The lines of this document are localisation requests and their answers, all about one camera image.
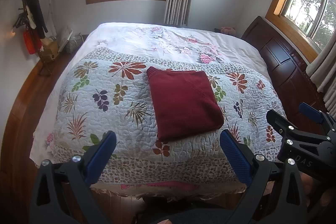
headboard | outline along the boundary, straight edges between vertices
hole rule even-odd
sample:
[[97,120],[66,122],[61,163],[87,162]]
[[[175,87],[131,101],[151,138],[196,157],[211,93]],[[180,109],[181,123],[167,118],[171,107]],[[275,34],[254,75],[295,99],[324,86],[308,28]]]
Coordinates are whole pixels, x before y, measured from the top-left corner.
[[258,49],[265,60],[287,119],[299,130],[321,133],[319,125],[299,113],[298,107],[301,102],[317,110],[327,110],[323,94],[317,92],[316,86],[306,74],[307,64],[298,52],[261,17],[252,22],[242,39]]

bed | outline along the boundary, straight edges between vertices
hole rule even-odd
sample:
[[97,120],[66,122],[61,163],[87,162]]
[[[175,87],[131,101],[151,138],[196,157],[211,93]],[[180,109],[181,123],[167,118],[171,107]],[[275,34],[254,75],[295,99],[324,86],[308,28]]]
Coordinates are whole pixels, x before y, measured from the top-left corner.
[[[224,125],[173,142],[157,139],[146,69],[203,70]],[[46,103],[30,158],[63,162],[113,130],[117,147],[95,188],[118,195],[203,196],[238,193],[219,145],[222,130],[275,160],[281,136],[266,113],[285,115],[258,49],[235,37],[147,24],[105,23],[68,64]]]

laundry basket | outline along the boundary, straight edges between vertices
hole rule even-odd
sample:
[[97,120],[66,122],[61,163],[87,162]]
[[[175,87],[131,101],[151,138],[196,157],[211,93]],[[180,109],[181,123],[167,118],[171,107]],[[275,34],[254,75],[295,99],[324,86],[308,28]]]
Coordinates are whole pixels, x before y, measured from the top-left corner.
[[82,35],[76,35],[75,37],[71,37],[68,43],[65,45],[65,51],[67,53],[73,53],[75,49],[83,44],[83,37]]

blue gripper pad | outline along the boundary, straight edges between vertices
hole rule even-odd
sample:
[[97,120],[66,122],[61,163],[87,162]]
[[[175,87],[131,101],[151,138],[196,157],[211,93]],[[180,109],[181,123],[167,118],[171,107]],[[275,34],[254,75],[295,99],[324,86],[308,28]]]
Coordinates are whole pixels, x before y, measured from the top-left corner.
[[318,112],[315,108],[311,107],[310,105],[307,105],[306,103],[299,104],[299,111],[313,122],[316,123],[323,122],[322,114]]
[[253,180],[251,176],[251,165],[229,134],[230,132],[228,130],[222,131],[219,137],[220,146],[239,181],[245,183],[247,187],[249,187]]
[[116,134],[113,131],[108,131],[108,135],[102,142],[86,166],[86,177],[84,181],[88,186],[98,181],[101,172],[109,161],[117,145]]

floral quilt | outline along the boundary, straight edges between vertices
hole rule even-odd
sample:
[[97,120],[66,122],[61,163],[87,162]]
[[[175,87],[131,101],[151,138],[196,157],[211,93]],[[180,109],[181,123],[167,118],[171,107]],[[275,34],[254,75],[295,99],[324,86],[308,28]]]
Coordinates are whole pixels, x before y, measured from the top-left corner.
[[[237,178],[219,143],[224,129],[254,153],[275,160],[281,136],[266,113],[285,115],[271,83],[242,64],[184,63],[121,54],[98,47],[75,65],[62,84],[54,130],[45,145],[54,162],[67,161],[97,144],[108,130],[116,149],[100,182],[141,185],[175,181],[194,185],[234,183]],[[222,110],[221,129],[179,141],[157,139],[146,69],[203,70]]]

